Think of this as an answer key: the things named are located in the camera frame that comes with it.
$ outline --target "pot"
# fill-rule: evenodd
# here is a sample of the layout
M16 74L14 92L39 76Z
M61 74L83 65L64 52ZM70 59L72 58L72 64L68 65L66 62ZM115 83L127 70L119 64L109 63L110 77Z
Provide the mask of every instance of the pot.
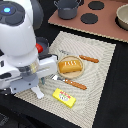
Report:
M58 8L58 16L62 19L73 19L77 15L79 3L76 0L60 0L58 3L54 1L55 6Z
M116 14L119 25L125 30L128 30L128 4L119 7Z

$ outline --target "woven placemat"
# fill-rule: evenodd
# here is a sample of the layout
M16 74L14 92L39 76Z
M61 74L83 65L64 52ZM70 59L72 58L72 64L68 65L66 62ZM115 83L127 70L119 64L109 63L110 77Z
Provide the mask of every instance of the woven placemat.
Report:
M83 60L85 64L83 75L73 79L75 82L86 85L87 90L81 90L62 81L54 81L46 77L45 85L42 85L41 81L39 83L41 91L45 94L43 99L37 99L31 90L17 93L15 96L82 128L91 128L115 46L111 43L61 31L50 47L51 54L57 54L61 59L66 55L59 50L65 50L99 59L99 63ZM68 108L52 97L56 88L76 98L73 108Z

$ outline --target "utensil handle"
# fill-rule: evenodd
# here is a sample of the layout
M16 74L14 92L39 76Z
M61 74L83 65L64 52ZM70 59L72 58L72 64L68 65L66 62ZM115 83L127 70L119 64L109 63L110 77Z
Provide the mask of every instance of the utensil handle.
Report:
M99 62L98 59L90 58L90 57L87 57L87 56L79 55L79 57L81 59L83 59L83 60L91 61L91 62L94 62L94 63L98 63Z
M82 84L73 82L73 81L68 80L68 79L65 79L65 83L70 84L70 85L72 85L72 86L75 86L75 87L77 87L77 88L83 89L83 90L87 89L87 87L86 87L85 85L82 85Z
M58 3L57 3L56 1L54 1L54 5L58 8L58 6L57 6L57 5L58 5Z

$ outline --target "black pot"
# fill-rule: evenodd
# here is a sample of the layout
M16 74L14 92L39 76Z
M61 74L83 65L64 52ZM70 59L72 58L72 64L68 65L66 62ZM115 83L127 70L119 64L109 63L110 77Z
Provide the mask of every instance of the black pot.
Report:
M69 20L77 15L79 3L76 0L60 0L58 3L54 1L55 6L58 8L58 16L62 19Z

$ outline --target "burner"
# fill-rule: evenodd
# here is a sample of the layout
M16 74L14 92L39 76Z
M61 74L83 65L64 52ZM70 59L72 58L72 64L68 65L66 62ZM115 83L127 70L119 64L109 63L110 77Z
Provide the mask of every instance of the burner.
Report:
M92 1L88 4L88 7L92 10L101 10L104 8L104 3L100 1Z
M98 21L98 16L93 13L85 13L81 16L81 21L85 24L95 24Z

